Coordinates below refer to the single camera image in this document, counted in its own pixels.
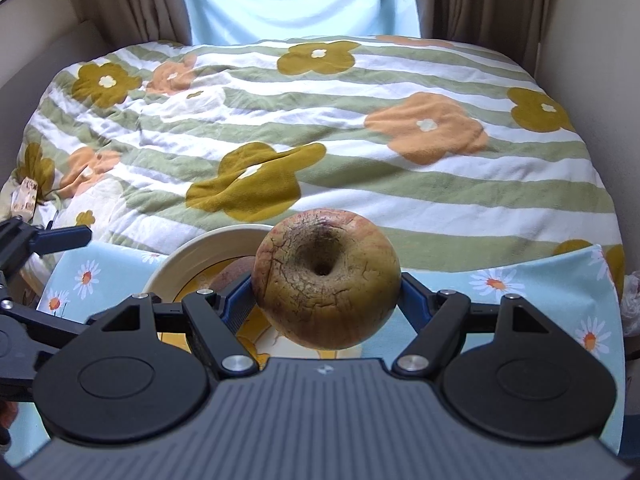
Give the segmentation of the light blue daisy tablecloth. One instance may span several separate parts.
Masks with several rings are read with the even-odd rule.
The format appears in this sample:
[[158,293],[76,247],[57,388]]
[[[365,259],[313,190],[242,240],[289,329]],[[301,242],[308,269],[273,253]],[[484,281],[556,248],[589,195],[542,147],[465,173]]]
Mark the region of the light blue daisy tablecloth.
[[[74,249],[62,255],[44,286],[37,310],[57,318],[85,322],[89,315],[113,307],[134,292],[142,292],[166,258],[98,242]],[[187,292],[209,285],[230,261],[222,262],[221,256],[213,256],[213,263],[200,272],[193,270],[193,264],[174,266],[185,270],[186,278],[177,281],[177,275],[171,274],[170,280],[162,281],[165,284],[177,281],[177,285],[169,285],[169,292],[176,292],[174,296],[181,298]],[[488,304],[498,304],[507,292],[522,292],[614,376],[617,399],[601,440],[618,452],[625,411],[624,345],[617,294],[607,267],[600,246],[587,244],[586,248],[574,249],[574,252],[501,268],[458,273],[408,271],[431,290],[452,286],[472,300]],[[261,360],[267,356],[320,358],[321,353],[278,335],[261,314],[255,309],[240,330],[242,343],[248,343],[251,352],[257,351]],[[337,352],[335,356],[322,354],[322,358],[380,356],[390,365],[413,334],[409,323],[396,309],[385,326],[360,347]],[[17,421],[9,430],[11,446],[4,456],[12,466],[23,463],[49,440],[34,404],[18,405]]]

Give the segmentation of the crumpled patterned paper packet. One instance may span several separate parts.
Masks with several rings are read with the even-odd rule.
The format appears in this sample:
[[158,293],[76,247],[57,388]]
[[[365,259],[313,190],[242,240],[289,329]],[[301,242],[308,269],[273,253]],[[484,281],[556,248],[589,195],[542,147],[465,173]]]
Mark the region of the crumpled patterned paper packet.
[[24,221],[32,220],[37,205],[38,183],[24,177],[20,186],[11,195],[11,214]]

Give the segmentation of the cream ceramic bowl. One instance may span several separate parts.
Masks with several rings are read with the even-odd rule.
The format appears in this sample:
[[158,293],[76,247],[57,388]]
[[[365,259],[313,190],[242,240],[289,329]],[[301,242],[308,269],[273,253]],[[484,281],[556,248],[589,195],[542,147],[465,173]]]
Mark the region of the cream ceramic bowl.
[[[235,260],[254,257],[270,230],[271,226],[265,224],[238,224],[195,237],[163,261],[143,291],[154,292],[165,302],[174,302],[198,289],[211,288],[209,285]],[[270,357],[258,344],[265,334],[277,336],[262,311],[253,307],[240,328],[239,338],[260,367],[264,367]]]

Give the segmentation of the right brown curtain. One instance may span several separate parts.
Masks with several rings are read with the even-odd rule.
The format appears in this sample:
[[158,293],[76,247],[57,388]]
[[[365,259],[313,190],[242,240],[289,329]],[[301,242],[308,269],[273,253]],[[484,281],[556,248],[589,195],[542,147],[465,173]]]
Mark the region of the right brown curtain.
[[423,38],[476,44],[536,72],[550,0],[416,0]]

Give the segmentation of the large wrinkled brown apple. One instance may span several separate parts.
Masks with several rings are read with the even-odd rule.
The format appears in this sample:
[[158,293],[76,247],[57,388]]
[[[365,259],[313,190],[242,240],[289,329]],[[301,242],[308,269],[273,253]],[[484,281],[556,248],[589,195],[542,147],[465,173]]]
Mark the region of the large wrinkled brown apple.
[[360,214],[311,209],[288,217],[260,243],[252,287],[265,317],[296,344],[343,350],[388,321],[401,281],[387,236]]

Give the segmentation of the brown kiwi fruit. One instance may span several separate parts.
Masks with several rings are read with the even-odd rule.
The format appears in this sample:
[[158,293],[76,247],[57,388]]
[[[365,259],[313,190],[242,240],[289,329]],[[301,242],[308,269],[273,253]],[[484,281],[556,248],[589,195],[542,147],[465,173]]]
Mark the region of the brown kiwi fruit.
[[252,272],[254,263],[254,256],[246,256],[233,260],[224,270],[215,275],[209,288],[214,292],[222,292],[242,275]]

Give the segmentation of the floral striped duvet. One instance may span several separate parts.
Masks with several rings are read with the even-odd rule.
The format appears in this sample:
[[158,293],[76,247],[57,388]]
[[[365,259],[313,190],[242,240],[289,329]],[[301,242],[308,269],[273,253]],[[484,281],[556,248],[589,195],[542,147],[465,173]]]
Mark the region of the floral striped duvet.
[[1,169],[35,224],[170,254],[314,208],[366,217],[403,266],[465,271],[598,244],[610,194],[563,107],[497,52],[377,36],[136,44],[62,68]]

